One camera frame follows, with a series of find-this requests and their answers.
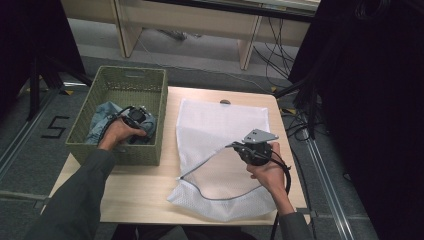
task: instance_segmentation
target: wooden table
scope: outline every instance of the wooden table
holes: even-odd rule
[[[175,128],[182,98],[210,102],[226,99],[235,105],[268,108],[270,130],[280,136],[277,141],[281,146],[282,157],[288,166],[293,166],[290,171],[292,177],[290,200],[295,208],[306,208],[283,122],[273,96],[169,87],[160,166],[115,166],[106,183],[101,205],[101,222],[195,225],[271,225],[273,223],[276,212],[223,223],[175,206],[166,200],[177,185],[176,179],[180,174]],[[70,154],[51,195],[79,167],[79,163]]]

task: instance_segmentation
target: person's left hand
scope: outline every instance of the person's left hand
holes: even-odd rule
[[[120,117],[108,127],[103,139],[99,143],[98,148],[112,150],[118,143],[124,141],[132,135],[146,136],[147,133],[141,129],[129,127]]]

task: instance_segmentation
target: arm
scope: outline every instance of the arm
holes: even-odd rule
[[[94,239],[106,180],[115,165],[110,150],[134,134],[146,135],[121,118],[112,123],[98,149],[56,191],[25,239]]]
[[[271,143],[275,152],[272,158],[280,161],[275,154],[280,155],[280,144]],[[305,218],[302,214],[294,211],[292,204],[285,191],[284,172],[280,166],[274,162],[268,162],[263,166],[247,165],[247,171],[252,173],[251,178],[258,179],[272,198],[274,199],[279,214],[279,223],[284,240],[312,239]]]

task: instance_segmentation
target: black sleeve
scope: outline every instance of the black sleeve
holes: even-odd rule
[[[97,149],[53,195],[25,239],[94,239],[112,153]]]
[[[303,214],[295,212],[278,218],[283,240],[312,240]]]

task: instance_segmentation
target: woven basket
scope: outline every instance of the woven basket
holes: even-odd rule
[[[121,145],[114,154],[118,159],[117,164],[157,166],[160,163],[167,97],[166,70],[102,66],[66,140],[66,146],[82,164],[97,147],[84,142],[98,105],[111,101],[122,108],[145,106],[157,120],[152,139],[146,145]]]

